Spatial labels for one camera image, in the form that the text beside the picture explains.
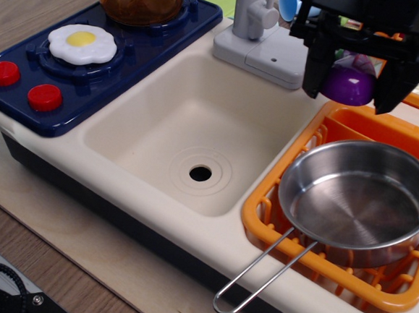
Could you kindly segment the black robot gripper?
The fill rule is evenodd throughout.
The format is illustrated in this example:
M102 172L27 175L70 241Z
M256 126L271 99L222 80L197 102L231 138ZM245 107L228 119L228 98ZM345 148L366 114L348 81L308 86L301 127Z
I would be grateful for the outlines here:
M388 60L374 90L377 115L390 113L417 87L419 0L301 2L290 35L303 39L309 49L302 83L309 97L320 93L337 48Z

